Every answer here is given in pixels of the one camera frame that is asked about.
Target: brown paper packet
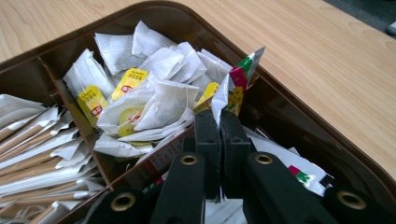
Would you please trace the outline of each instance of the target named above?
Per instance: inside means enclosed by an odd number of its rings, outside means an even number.
[[[8,141],[6,144],[4,144],[3,146],[0,147],[0,155],[4,154],[9,149],[15,147],[17,144],[19,144],[23,140],[27,139],[28,137],[32,136],[33,134],[38,133],[42,128],[43,127],[41,125],[36,125],[35,127],[33,127],[32,129],[30,129],[28,132],[26,132],[24,134],[18,135],[18,132],[15,132],[11,136],[9,136],[7,139],[5,139],[6,141],[8,139],[10,139],[10,141]]]
[[[15,164],[9,165],[3,169],[0,169],[0,176],[8,175],[8,174],[35,166],[37,164],[43,163],[44,161],[48,161],[51,159],[50,154],[52,153],[53,150],[48,150],[46,152],[37,154],[37,155],[31,157],[30,159],[20,161]]]
[[[20,218],[32,219],[45,211],[50,203],[36,203],[36,202],[18,202],[10,204],[9,206],[0,210],[0,217],[4,218]]]
[[[77,184],[76,181],[72,181],[69,183],[62,184],[60,186],[56,186],[54,188],[35,189],[35,190],[30,190],[30,191],[26,191],[26,192],[22,192],[22,193],[10,194],[10,195],[0,198],[0,204],[8,203],[8,202],[15,201],[18,199],[34,198],[34,197],[37,197],[40,195],[50,194],[52,192],[56,192],[56,191],[59,191],[62,189],[71,188],[71,187],[75,186],[76,184]]]
[[[35,175],[42,175],[44,173],[54,171],[56,170],[55,168],[56,164],[58,164],[58,162],[61,160],[62,158],[56,157],[50,159],[49,161],[45,161],[44,163],[40,163],[36,166],[32,166],[30,168],[17,171],[8,175],[3,175],[0,179],[0,185],[9,184],[11,182],[22,180],[28,177],[32,177]]]
[[[40,142],[50,139],[52,136],[53,135],[51,134],[51,130],[47,130],[47,131],[43,132],[42,134],[40,134],[39,136],[26,142],[25,144],[23,144],[19,147],[14,147],[14,148],[10,149],[9,151],[7,151],[6,153],[4,153],[3,155],[1,155],[0,162],[5,161],[11,157],[14,157],[14,156],[20,154],[28,147],[34,146]]]

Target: white paper packet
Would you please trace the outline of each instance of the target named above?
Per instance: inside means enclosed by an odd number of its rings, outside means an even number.
[[[172,40],[149,29],[142,21],[134,28],[132,54],[135,56],[146,59],[158,49],[168,48],[172,45],[175,45]]]
[[[159,79],[169,79],[186,63],[184,55],[174,49],[161,48],[137,67],[137,69],[155,73]]]
[[[195,106],[198,88],[169,80],[155,84],[154,96],[146,104],[141,119],[134,122],[136,131],[162,128],[179,120],[186,108]]]
[[[155,141],[164,139],[166,136],[172,135],[184,130],[184,128],[190,126],[194,122],[194,112],[186,108],[180,119],[170,125],[167,125],[161,129],[149,129],[139,133],[133,133],[131,135],[119,138],[122,142],[133,142],[133,141]]]
[[[188,43],[177,45],[176,52],[184,55],[185,64],[176,72],[171,80],[180,83],[191,83],[206,72],[206,67],[199,58],[196,50]]]
[[[133,35],[105,35],[95,34],[96,45],[111,75],[137,67],[145,58],[132,54]]]
[[[0,162],[0,169],[5,168],[9,165],[15,164],[16,162],[26,160],[34,155],[37,155],[41,152],[45,152],[47,150],[50,150],[55,147],[59,147],[65,143],[68,143],[72,141],[73,139],[76,138],[76,135],[78,133],[78,128],[71,128],[68,130],[65,130],[56,136],[50,138],[49,140],[45,141],[44,143],[40,144],[37,147],[31,148],[28,151],[25,151],[24,153],[13,157],[7,161],[2,161]]]
[[[75,99],[89,86],[97,87],[107,99],[114,91],[114,86],[107,78],[103,67],[85,49],[64,76],[67,88]]]
[[[33,136],[35,133],[40,132],[45,126],[59,119],[58,107],[54,106],[35,119],[31,120],[28,124],[23,126],[20,130],[12,134],[8,139],[0,143],[0,154],[5,153],[9,149],[15,147],[20,142]]]
[[[114,157],[129,158],[150,152],[152,150],[152,145],[131,145],[130,143],[118,141],[116,138],[103,133],[96,141],[93,150]]]
[[[32,117],[45,110],[46,107],[40,103],[12,95],[0,94],[0,130],[11,123]]]

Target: tea bag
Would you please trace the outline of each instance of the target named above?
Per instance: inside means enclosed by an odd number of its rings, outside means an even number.
[[[184,55],[174,49],[161,48],[137,68],[149,73],[153,72],[159,79],[169,79],[186,63],[183,59]]]
[[[107,99],[114,91],[114,86],[108,80],[103,67],[85,49],[64,76],[64,81],[70,92],[77,99],[88,87],[97,87]]]
[[[152,145],[150,143],[140,145],[124,143],[103,133],[96,141],[93,150],[110,156],[130,158],[150,152]]]
[[[178,133],[180,130],[190,126],[194,122],[194,113],[190,108],[186,108],[183,115],[180,117],[178,121],[167,125],[161,129],[149,129],[139,133],[134,133],[119,139],[119,141],[123,142],[134,142],[134,141],[156,141],[160,139],[164,139],[169,135],[173,135],[174,133]]]
[[[168,48],[175,43],[167,37],[150,30],[145,23],[140,21],[134,28],[134,41],[132,44],[132,54],[147,58],[160,48]]]
[[[177,45],[175,51],[184,55],[183,60],[186,63],[171,80],[188,84],[206,72],[206,67],[201,62],[196,50],[188,42]]]
[[[198,88],[169,80],[155,83],[154,96],[148,101],[140,119],[134,122],[136,131],[163,128],[179,120],[186,108],[195,106]]]
[[[96,45],[111,75],[137,67],[145,58],[132,54],[133,35],[104,35],[95,34]]]
[[[201,52],[197,52],[197,54],[207,69],[203,75],[199,76],[191,83],[192,86],[200,88],[198,93],[199,98],[204,93],[209,83],[216,82],[220,84],[231,71],[232,67],[205,49],[202,49]]]
[[[153,94],[154,92],[149,88],[136,88],[132,91],[128,91],[118,101],[114,102],[103,110],[99,120],[97,121],[98,127],[107,134],[118,135],[120,114],[128,108],[138,105],[145,105]]]

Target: paper sachet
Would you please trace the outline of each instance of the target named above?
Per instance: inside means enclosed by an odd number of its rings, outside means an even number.
[[[112,76],[137,67],[145,61],[145,58],[132,54],[133,35],[95,34],[94,39]]]
[[[160,48],[168,48],[175,43],[167,37],[153,31],[140,21],[134,28],[132,54],[147,58]]]

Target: tea bag packet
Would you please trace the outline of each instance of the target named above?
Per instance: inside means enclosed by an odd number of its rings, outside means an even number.
[[[118,141],[116,138],[103,133],[96,141],[93,150],[122,158],[141,156],[152,150],[152,144],[131,144]]]
[[[196,50],[188,42],[178,44],[175,51],[184,55],[183,60],[186,63],[171,80],[188,84],[206,72],[206,67],[198,57]]]
[[[137,67],[140,70],[155,73],[159,79],[170,79],[186,63],[184,55],[174,49],[161,48]]]
[[[180,130],[187,128],[194,122],[194,113],[190,108],[186,108],[180,119],[175,123],[167,125],[161,129],[149,129],[139,133],[134,133],[122,137],[119,141],[123,142],[138,142],[138,141],[156,141],[164,139],[169,135],[178,133]]]
[[[158,49],[168,48],[172,45],[175,45],[172,40],[149,29],[142,21],[134,28],[132,54],[137,57],[146,59]]]
[[[154,96],[148,101],[142,116],[134,122],[136,131],[163,128],[180,119],[186,108],[195,106],[198,88],[169,80],[155,84]]]
[[[73,63],[64,76],[64,81],[76,99],[90,86],[98,88],[105,99],[114,91],[114,86],[106,77],[103,67],[92,57],[88,49],[85,49]]]
[[[104,109],[97,121],[98,127],[107,134],[118,135],[121,113],[129,108],[145,105],[153,94],[154,92],[149,88],[127,92],[119,100]]]
[[[16,121],[40,114],[46,109],[37,102],[0,94],[0,130]]]
[[[245,90],[254,74],[265,48],[249,54],[221,82],[219,90],[212,98],[212,113],[216,123],[220,123],[221,110],[224,108],[239,115]]]
[[[33,136],[35,133],[40,132],[47,125],[53,125],[58,119],[59,111],[57,106],[54,106],[43,112],[35,119],[31,120],[28,124],[23,126],[23,128],[12,134],[9,138],[2,141],[0,143],[0,155],[15,147],[20,142]]]
[[[132,54],[133,35],[95,34],[96,45],[111,75],[137,67],[145,58]]]

